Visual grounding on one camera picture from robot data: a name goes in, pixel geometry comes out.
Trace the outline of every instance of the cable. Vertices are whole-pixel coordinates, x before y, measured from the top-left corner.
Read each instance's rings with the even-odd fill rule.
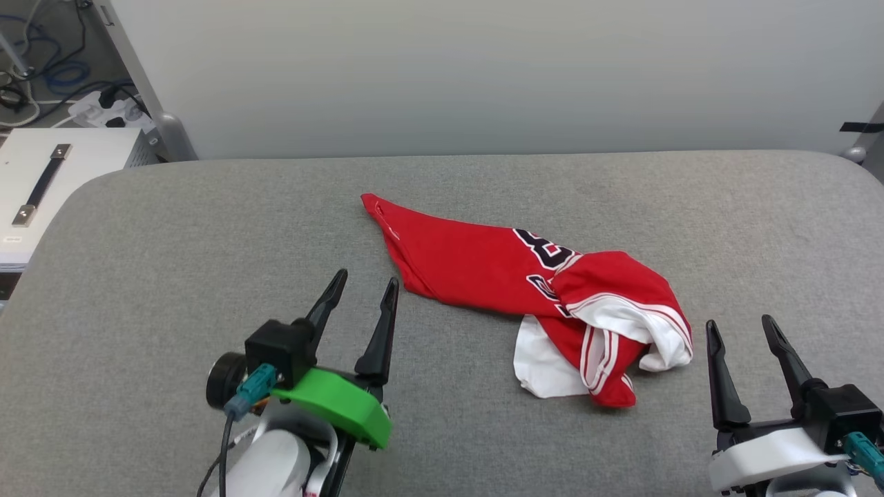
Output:
[[[233,450],[234,447],[238,446],[240,442],[242,442],[246,437],[251,437],[258,431],[258,427],[252,426],[248,430],[240,433],[233,439],[232,442],[227,444],[227,450]],[[218,454],[218,457],[215,458],[215,461],[209,466],[209,470],[206,471],[206,476],[202,477],[202,482],[200,482],[200,487],[196,490],[196,497],[202,497],[202,492],[206,489],[206,485],[209,484],[209,480],[212,478],[212,471],[221,463],[221,454]]]
[[[9,86],[7,85],[6,87],[0,87],[0,91],[3,91],[4,89],[9,89]],[[40,117],[40,114],[41,114],[42,109],[40,108],[40,104],[38,104],[38,103],[36,103],[36,102],[34,101],[33,88],[32,88],[32,86],[31,86],[31,82],[30,82],[30,81],[26,81],[26,82],[25,82],[25,96],[27,97],[27,102],[34,106],[34,113],[31,114],[30,117],[28,117],[28,118],[24,118],[24,119],[22,119],[21,121],[18,121],[18,122],[14,122],[14,123],[4,123],[4,122],[0,122],[0,126],[6,126],[6,127],[22,127],[22,126],[27,126],[27,125],[29,125],[29,124],[32,124],[32,123],[36,122],[37,119],[40,119],[40,118],[41,118],[41,117]]]
[[[58,121],[56,124],[54,124],[54,125],[52,125],[52,126],[50,126],[50,127],[61,127],[61,126],[64,126],[65,124],[67,124],[67,123],[73,121],[73,118],[74,118],[74,116],[69,116],[69,117],[67,117],[67,118],[64,118],[64,119]]]
[[[21,125],[21,126],[33,126],[33,125],[37,124],[38,122],[44,120],[52,112],[57,111],[58,109],[60,109],[62,107],[62,105],[67,104],[68,101],[73,99],[75,96],[80,95],[84,91],[95,91],[97,89],[102,89],[102,88],[106,88],[106,87],[114,86],[114,85],[116,85],[116,83],[113,83],[110,81],[92,81],[91,83],[87,83],[87,84],[75,89],[71,94],[69,94],[65,98],[62,98],[61,100],[59,100],[58,103],[56,103],[55,105],[50,107],[50,109],[48,111],[41,112],[40,115],[36,119],[28,122],[25,125]]]
[[[233,427],[234,414],[227,415],[224,425],[224,437],[221,439],[221,455],[218,456],[218,497],[227,497],[227,446],[230,444],[230,430]]]
[[[31,21],[34,20],[34,15],[37,13],[37,9],[40,7],[40,4],[42,2],[43,2],[43,0],[37,0],[36,2],[34,2],[34,8],[32,8],[31,13],[28,14],[27,20],[25,21],[25,28],[21,31],[21,35],[25,38],[25,48],[21,52],[23,54],[26,53],[27,50],[31,48],[31,42],[30,42],[30,40],[27,39],[28,38],[27,30],[29,27],[31,27]]]

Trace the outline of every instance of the black cable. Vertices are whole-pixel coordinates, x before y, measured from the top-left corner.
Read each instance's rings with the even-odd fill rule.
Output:
[[[83,15],[80,11],[88,8],[89,6],[91,6],[91,3],[89,3],[88,5],[85,5],[84,7],[80,7],[80,4],[78,4],[76,0],[74,0],[74,2],[73,2],[73,9],[77,12],[77,20],[80,22],[80,47],[78,49],[74,50],[73,52],[67,54],[64,57],[61,57],[61,59],[55,61],[54,63],[47,65],[46,67],[43,67],[42,70],[40,70],[39,72],[35,72],[35,73],[33,73],[27,77],[24,77],[24,78],[13,78],[13,79],[18,80],[18,81],[35,80],[35,79],[39,78],[40,76],[43,76],[45,73],[48,73],[49,71],[55,69],[56,67],[59,67],[61,64],[67,62],[68,60],[71,60],[71,57],[74,57],[77,54],[81,53],[83,50],[85,50],[86,49],[86,23],[83,22]]]
[[[227,415],[224,437],[221,439],[221,455],[218,456],[218,497],[227,497],[227,446],[230,445],[230,430],[233,428],[234,414]]]
[[[234,447],[237,446],[236,439],[227,444],[227,450],[233,450]],[[215,461],[212,462],[211,466],[209,466],[209,470],[206,471],[206,476],[202,477],[202,481],[200,482],[200,487],[196,490],[196,497],[202,497],[202,493],[206,489],[206,485],[209,484],[209,480],[212,478],[212,472],[215,471],[215,468],[221,463],[221,454],[218,453],[218,457],[215,458]]]
[[[196,489],[196,497],[202,497],[202,492],[206,489],[206,485],[209,484],[209,480],[212,478],[212,471],[215,470],[215,467],[221,463],[221,455],[215,458],[215,462],[209,466],[209,470],[206,471],[206,476],[202,477],[202,482],[200,482],[200,487]]]

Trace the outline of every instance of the white stripe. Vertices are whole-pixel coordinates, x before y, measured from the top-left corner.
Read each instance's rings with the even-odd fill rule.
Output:
[[[632,393],[633,393],[633,394],[636,392],[636,389],[632,387],[632,380],[629,379],[628,376],[626,376],[626,375],[624,374],[623,376],[621,376],[620,380],[621,380],[623,383],[625,383],[626,386],[629,387],[629,390],[632,390]]]
[[[590,326],[586,325],[586,331],[583,332],[583,348],[580,349],[580,376],[583,378],[583,383],[586,383],[586,363],[589,361],[590,351]]]
[[[592,381],[589,381],[586,384],[587,388],[590,389],[590,393],[592,393],[592,388],[594,388],[594,386],[598,383],[598,377],[601,375],[602,369],[603,369],[602,365],[605,363],[605,360],[607,360],[607,358],[611,356],[611,349],[610,349],[611,341],[606,340],[606,336],[604,335],[604,330],[600,330],[600,329],[596,328],[595,326],[593,326],[592,327],[593,337],[595,337],[596,333],[602,333],[602,341],[604,342],[605,346],[603,347],[604,352],[602,353],[602,356],[598,359],[598,364],[596,364],[596,370],[594,371],[595,374],[592,375]],[[590,376],[589,361],[587,361],[587,364],[586,364],[586,376],[587,376],[587,380],[589,380],[589,376]]]
[[[690,334],[688,333],[688,326],[684,323],[684,320],[682,319],[682,315],[679,314],[678,311],[676,311],[675,309],[673,309],[667,305],[659,305],[659,304],[652,304],[652,303],[640,303],[640,302],[636,302],[634,300],[631,300],[627,297],[624,297],[623,295],[609,294],[607,292],[603,292],[601,294],[595,294],[591,297],[588,297],[580,302],[569,304],[566,306],[566,308],[568,309],[568,312],[573,313],[573,310],[571,309],[572,306],[582,308],[582,307],[585,307],[589,304],[597,302],[603,298],[620,299],[620,300],[623,300],[624,302],[628,302],[628,303],[632,304],[633,306],[635,306],[641,310],[652,310],[655,312],[665,314],[666,316],[669,316],[669,318],[670,318],[669,320],[674,322],[674,327],[683,332],[682,336],[683,335],[688,336],[688,340],[686,341],[686,343],[693,345],[693,340],[690,338]]]
[[[602,391],[602,388],[605,387],[608,376],[611,375],[611,370],[617,363],[617,348],[620,344],[620,335],[618,335],[617,333],[611,333],[608,330],[603,331],[605,332],[605,341],[611,342],[611,356],[608,358],[607,365],[601,371],[601,375],[598,378],[598,385],[596,385],[595,388],[590,388],[590,394],[592,395],[598,395]]]
[[[679,315],[679,313],[675,309],[673,309],[667,305],[642,304],[642,303],[630,300],[630,299],[624,297],[623,295],[602,293],[602,294],[595,294],[591,297],[581,300],[580,302],[567,304],[565,306],[565,309],[567,309],[568,312],[570,312],[571,314],[575,315],[581,309],[583,309],[589,305],[592,305],[593,303],[604,300],[604,299],[619,300],[619,301],[623,302],[624,304],[634,307],[638,310],[644,310],[647,312],[651,312],[652,314],[654,314],[656,316],[662,317],[675,329],[675,331],[678,333],[678,335],[682,338],[682,341],[687,346],[688,354],[690,354],[691,357],[694,356],[694,342],[690,337],[690,333],[688,333],[688,331],[687,331],[688,328],[684,324],[684,320],[682,319],[681,315]]]

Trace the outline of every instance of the gray table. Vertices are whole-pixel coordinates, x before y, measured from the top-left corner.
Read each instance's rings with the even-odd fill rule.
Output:
[[[305,313],[339,267],[350,280],[319,355],[352,367],[396,275],[364,192],[581,251],[627,250],[669,279],[699,354],[634,374],[633,409],[539,400],[512,371],[518,317],[405,293],[386,389],[391,445],[357,450],[345,495],[712,495],[710,318],[758,420],[789,406],[763,313],[812,373],[884,404],[884,187],[840,158],[167,164],[74,194],[0,316],[0,493],[192,494],[224,423],[203,399],[209,367],[267,318]]]

